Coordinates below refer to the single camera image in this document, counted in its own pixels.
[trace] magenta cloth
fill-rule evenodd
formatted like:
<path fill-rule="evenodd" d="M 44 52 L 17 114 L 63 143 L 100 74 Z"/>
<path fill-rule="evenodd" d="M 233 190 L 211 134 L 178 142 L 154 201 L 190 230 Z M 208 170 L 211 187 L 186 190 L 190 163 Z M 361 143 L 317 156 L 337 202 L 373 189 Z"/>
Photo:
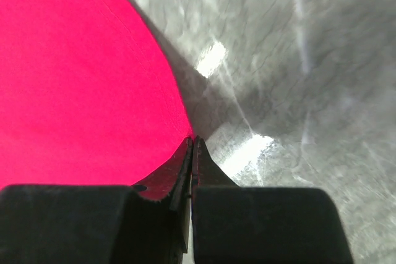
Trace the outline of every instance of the magenta cloth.
<path fill-rule="evenodd" d="M 0 189 L 131 185 L 192 135 L 127 0 L 0 0 Z"/>

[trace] pink fabric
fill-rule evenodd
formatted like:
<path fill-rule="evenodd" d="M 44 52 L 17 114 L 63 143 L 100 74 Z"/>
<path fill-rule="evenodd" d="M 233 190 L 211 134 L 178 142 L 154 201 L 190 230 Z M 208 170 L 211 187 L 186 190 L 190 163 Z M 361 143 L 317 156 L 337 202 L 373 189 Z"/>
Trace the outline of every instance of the pink fabric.
<path fill-rule="evenodd" d="M 131 185 L 192 129 L 127 0 L 0 0 L 0 189 Z"/>

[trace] gray marbled surface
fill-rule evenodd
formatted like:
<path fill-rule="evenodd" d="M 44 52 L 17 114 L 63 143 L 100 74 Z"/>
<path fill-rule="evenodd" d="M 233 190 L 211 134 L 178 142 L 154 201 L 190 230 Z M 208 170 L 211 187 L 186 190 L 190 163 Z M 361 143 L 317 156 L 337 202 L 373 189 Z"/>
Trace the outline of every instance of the gray marbled surface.
<path fill-rule="evenodd" d="M 396 263 L 396 0 L 131 1 L 229 176 L 325 189 L 356 263 Z"/>

